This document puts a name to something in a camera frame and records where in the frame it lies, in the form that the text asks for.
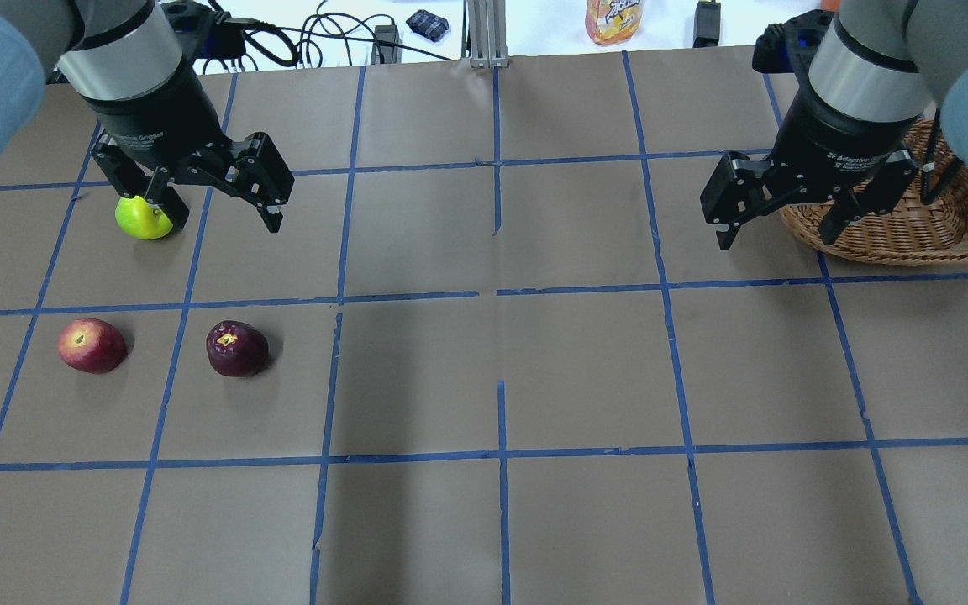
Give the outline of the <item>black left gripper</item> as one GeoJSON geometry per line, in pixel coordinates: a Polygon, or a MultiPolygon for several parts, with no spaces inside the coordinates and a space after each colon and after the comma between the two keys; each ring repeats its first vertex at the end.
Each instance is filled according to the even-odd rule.
{"type": "Polygon", "coordinates": [[[191,157],[196,183],[243,200],[270,234],[280,233],[283,207],[295,184],[292,170],[269,134],[229,140],[195,73],[174,73],[154,91],[130,99],[83,100],[107,135],[97,139],[91,157],[120,197],[140,196],[173,229],[184,229],[191,211],[173,188],[169,171],[191,157]],[[156,171],[146,175],[143,167],[156,171]]]}

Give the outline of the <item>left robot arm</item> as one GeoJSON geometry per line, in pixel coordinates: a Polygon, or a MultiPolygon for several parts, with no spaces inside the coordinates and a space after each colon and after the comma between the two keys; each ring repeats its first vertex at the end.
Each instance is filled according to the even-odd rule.
{"type": "Polygon", "coordinates": [[[64,74],[103,131],[91,157],[124,199],[181,229],[178,185],[210,187],[283,223],[291,169],[266,133],[231,140],[157,1],[0,1],[0,155],[64,74]]]}

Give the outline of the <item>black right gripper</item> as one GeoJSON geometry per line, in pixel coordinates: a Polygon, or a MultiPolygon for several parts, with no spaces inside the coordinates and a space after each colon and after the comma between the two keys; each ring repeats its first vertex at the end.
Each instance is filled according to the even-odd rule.
{"type": "Polygon", "coordinates": [[[704,185],[702,215],[716,229],[719,249],[729,251],[742,226],[787,204],[831,196],[818,226],[829,246],[867,215],[892,213],[917,176],[918,163],[904,145],[915,122],[915,116],[887,123],[852,118],[812,88],[800,88],[772,152],[753,160],[726,150],[704,185]]]}

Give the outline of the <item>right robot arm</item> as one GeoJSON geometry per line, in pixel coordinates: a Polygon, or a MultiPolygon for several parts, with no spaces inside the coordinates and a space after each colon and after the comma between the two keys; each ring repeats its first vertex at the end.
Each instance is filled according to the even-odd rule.
{"type": "Polygon", "coordinates": [[[721,250],[741,227],[786,206],[829,203],[823,244],[891,212],[918,175],[904,135],[934,104],[968,169],[968,1],[844,1],[770,24],[752,61],[798,89],[764,160],[721,156],[700,195],[721,250]]]}

